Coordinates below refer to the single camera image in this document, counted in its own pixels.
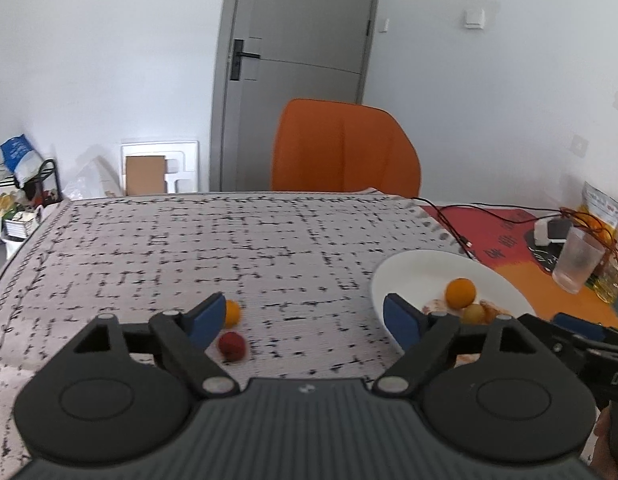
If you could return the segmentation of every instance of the screw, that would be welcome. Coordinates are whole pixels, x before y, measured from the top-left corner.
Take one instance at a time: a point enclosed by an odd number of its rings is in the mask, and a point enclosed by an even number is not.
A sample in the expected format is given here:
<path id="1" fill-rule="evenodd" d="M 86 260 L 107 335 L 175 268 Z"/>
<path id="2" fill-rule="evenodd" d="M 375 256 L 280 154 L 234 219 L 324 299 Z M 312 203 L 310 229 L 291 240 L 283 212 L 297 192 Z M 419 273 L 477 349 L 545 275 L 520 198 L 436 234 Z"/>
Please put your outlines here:
<path id="1" fill-rule="evenodd" d="M 312 394 L 315 391 L 315 386 L 313 384 L 305 384 L 305 386 L 299 387 L 298 391 L 301 394 Z"/>
<path id="2" fill-rule="evenodd" d="M 229 377 L 210 377 L 203 381 L 202 388 L 209 394 L 228 394 L 233 390 L 233 381 Z"/>
<path id="3" fill-rule="evenodd" d="M 401 394 L 409 388 L 409 383 L 402 377 L 382 377 L 376 383 L 378 389 L 385 394 Z"/>

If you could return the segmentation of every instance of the white plate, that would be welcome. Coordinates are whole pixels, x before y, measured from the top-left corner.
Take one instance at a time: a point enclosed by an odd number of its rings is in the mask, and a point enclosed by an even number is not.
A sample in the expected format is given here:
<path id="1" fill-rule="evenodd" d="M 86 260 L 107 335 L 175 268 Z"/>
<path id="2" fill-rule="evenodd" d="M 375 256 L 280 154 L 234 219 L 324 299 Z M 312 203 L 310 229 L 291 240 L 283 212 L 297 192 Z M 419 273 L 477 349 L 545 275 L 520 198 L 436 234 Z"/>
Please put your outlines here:
<path id="1" fill-rule="evenodd" d="M 395 292 L 422 310 L 432 300 L 444 300 L 447 283 L 456 278 L 469 278 L 475 283 L 476 302 L 492 301 L 516 317 L 534 313 L 522 293 L 489 267 L 458 254 L 418 250 L 395 254 L 375 269 L 371 280 L 375 315 L 387 330 L 383 320 L 387 294 Z M 396 348 L 400 348 L 388 330 L 387 334 Z"/>

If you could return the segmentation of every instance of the plastic cup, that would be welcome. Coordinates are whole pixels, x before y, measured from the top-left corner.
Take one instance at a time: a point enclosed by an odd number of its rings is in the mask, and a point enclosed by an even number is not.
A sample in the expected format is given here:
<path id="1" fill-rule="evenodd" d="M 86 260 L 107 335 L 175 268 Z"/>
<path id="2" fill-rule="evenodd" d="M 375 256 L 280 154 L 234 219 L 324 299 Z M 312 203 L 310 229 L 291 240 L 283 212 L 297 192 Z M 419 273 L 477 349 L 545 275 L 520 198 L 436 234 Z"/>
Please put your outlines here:
<path id="1" fill-rule="evenodd" d="M 572 226 L 553 269 L 553 281 L 571 294 L 579 293 L 605 252 L 596 238 Z"/>

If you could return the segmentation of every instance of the tablecloth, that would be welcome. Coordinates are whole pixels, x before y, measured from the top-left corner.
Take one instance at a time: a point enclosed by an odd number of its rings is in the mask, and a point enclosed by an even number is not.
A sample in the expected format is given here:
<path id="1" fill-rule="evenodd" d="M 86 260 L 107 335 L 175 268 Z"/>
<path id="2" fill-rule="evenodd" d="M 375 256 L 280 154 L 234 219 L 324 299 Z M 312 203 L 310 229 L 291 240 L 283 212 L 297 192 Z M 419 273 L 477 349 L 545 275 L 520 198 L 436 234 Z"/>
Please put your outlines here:
<path id="1" fill-rule="evenodd" d="M 363 377 L 397 359 L 372 308 L 375 268 L 411 249 L 460 253 L 411 200 L 383 194 L 190 194 L 65 202 L 0 276 L 0 478 L 28 460 L 17 392 L 99 312 L 189 310 L 217 291 L 253 376 Z M 214 346 L 208 350 L 217 362 Z"/>

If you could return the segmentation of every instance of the snack bag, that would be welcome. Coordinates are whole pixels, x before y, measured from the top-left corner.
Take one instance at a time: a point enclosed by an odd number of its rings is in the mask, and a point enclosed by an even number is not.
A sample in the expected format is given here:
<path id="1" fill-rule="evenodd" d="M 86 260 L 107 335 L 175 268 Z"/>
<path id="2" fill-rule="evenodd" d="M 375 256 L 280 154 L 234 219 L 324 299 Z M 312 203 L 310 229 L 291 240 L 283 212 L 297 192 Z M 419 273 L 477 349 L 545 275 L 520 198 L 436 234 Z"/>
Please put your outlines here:
<path id="1" fill-rule="evenodd" d="M 618 227 L 618 201 L 585 182 L 578 211 L 588 214 L 576 215 L 576 219 L 593 230 L 599 230 L 595 236 L 610 246 Z"/>

